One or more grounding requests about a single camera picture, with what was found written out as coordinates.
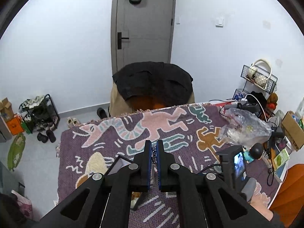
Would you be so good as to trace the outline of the person's right hand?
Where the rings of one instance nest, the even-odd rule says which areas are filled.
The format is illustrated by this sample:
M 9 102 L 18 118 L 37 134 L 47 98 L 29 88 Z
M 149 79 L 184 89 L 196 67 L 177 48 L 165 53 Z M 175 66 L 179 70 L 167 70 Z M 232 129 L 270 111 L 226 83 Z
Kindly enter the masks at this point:
M 250 205 L 268 221 L 272 220 L 274 213 L 264 206 L 263 202 L 256 195 L 253 195 L 251 198 Z

